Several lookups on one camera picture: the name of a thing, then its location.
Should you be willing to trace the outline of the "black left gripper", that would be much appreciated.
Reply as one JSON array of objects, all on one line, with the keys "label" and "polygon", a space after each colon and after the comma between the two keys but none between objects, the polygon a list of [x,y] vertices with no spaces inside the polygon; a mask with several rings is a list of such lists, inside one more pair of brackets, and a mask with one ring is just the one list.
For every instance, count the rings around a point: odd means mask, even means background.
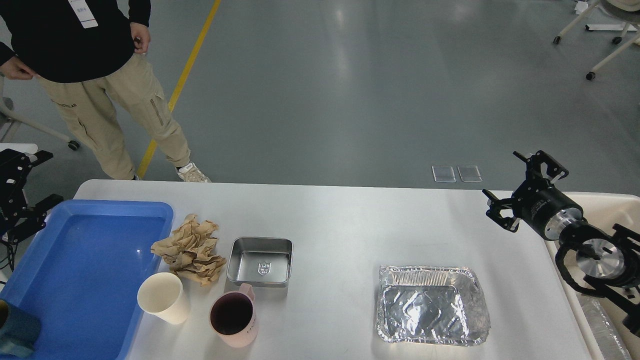
[{"label": "black left gripper", "polygon": [[0,153],[0,234],[17,245],[46,227],[49,210],[64,198],[50,194],[34,206],[23,209],[23,189],[34,167],[53,158],[53,153],[39,150],[35,153],[5,149]]}]

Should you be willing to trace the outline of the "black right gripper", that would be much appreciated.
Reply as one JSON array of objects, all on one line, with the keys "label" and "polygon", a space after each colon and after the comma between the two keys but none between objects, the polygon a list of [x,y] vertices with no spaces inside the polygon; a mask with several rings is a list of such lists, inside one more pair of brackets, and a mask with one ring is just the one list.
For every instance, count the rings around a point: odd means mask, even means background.
[{"label": "black right gripper", "polygon": [[[525,180],[510,198],[500,199],[488,189],[482,189],[487,197],[486,216],[512,233],[516,233],[520,221],[524,221],[547,241],[560,240],[566,229],[583,227],[583,208],[554,186],[566,178],[569,171],[543,150],[526,156],[513,151],[513,155],[526,165]],[[512,216],[503,216],[503,211],[511,211]]]}]

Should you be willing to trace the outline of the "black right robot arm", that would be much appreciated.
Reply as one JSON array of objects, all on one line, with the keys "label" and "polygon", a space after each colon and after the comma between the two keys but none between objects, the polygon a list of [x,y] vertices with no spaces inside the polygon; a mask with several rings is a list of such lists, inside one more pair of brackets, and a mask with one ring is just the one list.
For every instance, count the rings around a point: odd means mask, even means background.
[{"label": "black right robot arm", "polygon": [[557,242],[554,262],[562,280],[580,294],[611,301],[625,313],[622,325],[637,337],[640,306],[617,289],[639,287],[638,233],[615,223],[609,235],[589,223],[583,207],[557,189],[569,171],[548,153],[513,154],[525,164],[525,179],[508,198],[483,189],[486,216],[512,233],[524,221],[543,240]]}]

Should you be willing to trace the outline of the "person's right hand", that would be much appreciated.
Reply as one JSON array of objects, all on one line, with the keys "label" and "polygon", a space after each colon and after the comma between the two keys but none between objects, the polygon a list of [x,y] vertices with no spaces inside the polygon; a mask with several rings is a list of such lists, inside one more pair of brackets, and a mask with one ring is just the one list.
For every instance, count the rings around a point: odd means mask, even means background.
[{"label": "person's right hand", "polygon": [[0,72],[9,80],[32,80],[39,75],[21,61],[16,55],[5,61],[0,66]]}]

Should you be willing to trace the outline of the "person's left hand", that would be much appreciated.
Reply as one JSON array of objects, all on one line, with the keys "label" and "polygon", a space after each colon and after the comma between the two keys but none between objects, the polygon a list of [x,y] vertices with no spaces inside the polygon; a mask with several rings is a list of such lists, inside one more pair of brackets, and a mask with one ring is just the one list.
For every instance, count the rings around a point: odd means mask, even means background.
[{"label": "person's left hand", "polygon": [[137,22],[130,23],[131,37],[134,43],[134,52],[146,55],[151,43],[150,30],[146,25]]}]

